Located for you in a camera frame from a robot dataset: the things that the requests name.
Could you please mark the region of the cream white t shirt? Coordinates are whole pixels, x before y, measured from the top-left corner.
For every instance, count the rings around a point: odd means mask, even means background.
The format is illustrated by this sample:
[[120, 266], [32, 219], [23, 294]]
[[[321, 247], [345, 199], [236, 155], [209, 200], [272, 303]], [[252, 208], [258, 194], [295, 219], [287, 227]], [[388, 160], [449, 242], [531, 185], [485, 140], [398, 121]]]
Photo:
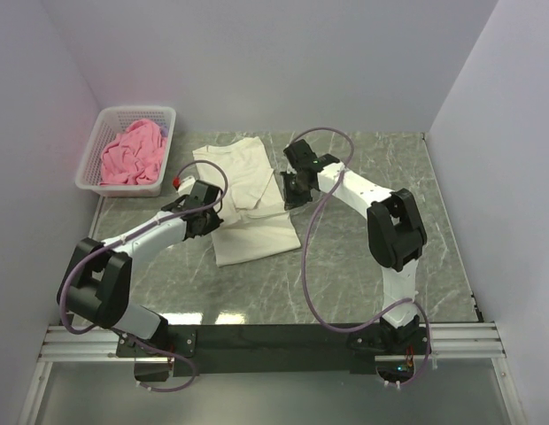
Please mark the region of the cream white t shirt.
[[192, 151], [200, 179], [228, 184], [212, 232], [216, 264], [231, 266], [301, 247], [275, 179], [264, 144], [245, 137], [229, 146], [206, 145]]

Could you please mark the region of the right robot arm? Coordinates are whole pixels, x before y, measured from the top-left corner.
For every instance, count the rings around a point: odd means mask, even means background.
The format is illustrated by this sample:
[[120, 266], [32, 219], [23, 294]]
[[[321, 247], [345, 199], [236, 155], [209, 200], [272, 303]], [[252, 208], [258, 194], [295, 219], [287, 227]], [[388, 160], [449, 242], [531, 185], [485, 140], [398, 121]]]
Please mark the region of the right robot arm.
[[312, 190], [323, 197], [321, 212], [331, 197], [359, 213], [367, 223], [369, 252], [383, 274], [383, 309], [370, 321], [340, 328], [316, 320], [341, 334], [367, 331], [368, 346], [378, 352], [394, 352], [423, 336], [423, 313], [415, 301], [415, 275], [428, 237], [414, 195], [407, 189], [394, 191], [356, 174], [331, 154], [317, 156], [305, 140], [290, 143], [283, 151], [290, 169], [282, 173], [287, 209], [312, 201]]

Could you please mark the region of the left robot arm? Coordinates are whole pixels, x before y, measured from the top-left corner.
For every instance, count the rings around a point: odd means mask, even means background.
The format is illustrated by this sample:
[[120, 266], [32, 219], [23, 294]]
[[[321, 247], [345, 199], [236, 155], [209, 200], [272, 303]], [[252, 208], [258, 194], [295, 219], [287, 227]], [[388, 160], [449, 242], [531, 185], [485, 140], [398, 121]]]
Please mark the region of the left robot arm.
[[57, 295], [66, 330], [82, 335], [99, 327], [123, 332], [139, 344], [169, 349], [174, 338], [168, 320], [130, 300], [134, 266], [218, 229], [222, 219], [215, 206], [226, 194], [226, 189], [196, 180], [188, 194], [128, 232], [104, 241], [79, 241]]

